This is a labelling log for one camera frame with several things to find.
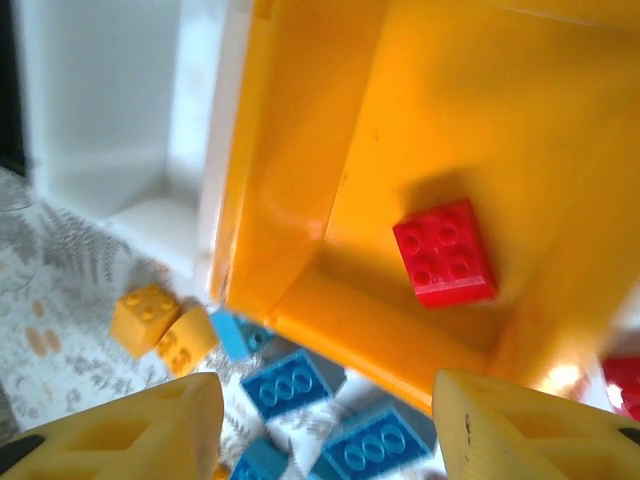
blue lego brick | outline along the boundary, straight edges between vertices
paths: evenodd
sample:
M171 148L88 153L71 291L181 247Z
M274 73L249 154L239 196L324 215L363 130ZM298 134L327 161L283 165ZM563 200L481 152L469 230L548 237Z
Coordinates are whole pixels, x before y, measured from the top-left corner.
M289 459L266 438L257 438L240 457L229 480L278 480Z
M331 434L322 456L336 479L364 480L433 455L433 421L393 397L346 420Z
M274 334L224 308L211 315L211 324L227 355L233 361L242 360L263 349Z
M275 358L242 386L262 418L270 420L331 398L344 383L344 369L304 349Z
M316 464L309 473L307 480L334 480L339 478L340 476L337 474L333 466L326 458L320 455L320 458L318 458Z

toy brick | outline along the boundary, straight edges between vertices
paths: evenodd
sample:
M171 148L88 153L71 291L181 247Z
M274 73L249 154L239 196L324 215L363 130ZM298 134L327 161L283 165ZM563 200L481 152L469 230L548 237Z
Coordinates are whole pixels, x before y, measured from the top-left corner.
M111 336L131 356L140 358L153 350L180 314L180 305L158 285L148 285L124 295L116 302Z
M462 370L438 371L433 412L451 479L640 478L620 415Z
M335 468L322 455L320 455L307 476L307 480L334 480L339 478L340 476Z
M218 375L190 375L20 434L44 442L0 478L210 480L223 419Z
M266 421L333 397L344 380L342 367L298 349L275 358L242 386Z
M468 199L414 214L395 225L393 233L424 306L495 297L496 282Z
M211 315L211 324L233 361L262 350L274 337L272 332L223 308Z
M602 362L602 371L609 385L620 389L622 405L617 413L640 421L640 357L612 357Z
M267 439L257 438L244 451L230 480L278 480L287 469L289 459Z
M391 396L338 426L322 449L335 478L368 479L433 455L433 421Z
M167 330L156 351L169 366L171 373L182 377L189 373L218 344L209 316L201 307L194 307Z

red lego brick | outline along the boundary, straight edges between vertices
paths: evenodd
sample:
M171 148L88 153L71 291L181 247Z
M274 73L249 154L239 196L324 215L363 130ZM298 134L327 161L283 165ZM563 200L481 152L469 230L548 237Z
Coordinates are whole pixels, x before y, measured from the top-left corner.
M395 225L393 233L424 306L495 297L496 282L468 199L411 215Z
M640 357L607 358L602 371L608 385L621 390L622 405L614 408L640 422Z

yellow container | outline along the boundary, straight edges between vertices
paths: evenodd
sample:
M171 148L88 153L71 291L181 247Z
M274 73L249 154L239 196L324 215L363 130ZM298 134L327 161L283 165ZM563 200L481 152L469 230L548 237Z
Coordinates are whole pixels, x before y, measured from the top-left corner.
M570 387L640 269L640 6L521 3L257 1L213 297L425 412ZM391 227L464 197L499 297L428 310Z

floor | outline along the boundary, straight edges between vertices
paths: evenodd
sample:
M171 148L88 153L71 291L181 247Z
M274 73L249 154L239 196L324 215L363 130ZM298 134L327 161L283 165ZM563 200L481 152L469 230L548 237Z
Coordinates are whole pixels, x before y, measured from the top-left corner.
M134 361L110 338L113 305L129 289L156 282L183 304L200 303L213 311L205 292L194 292L163 264L35 199L22 178L2 169L0 225L0 382L6 393L0 430L5 437L12 429L24 431L171 380L155 352ZM196 368L217 372L223 383L221 459L233 466L255 437L267 435L290 453L284 478L304 478L340 412L358 408L377 389L347 372L348 381L333 402L264 425L239 386L262 362L257 355L232 363L219 346ZM438 452L391 478L442 478L443 471Z

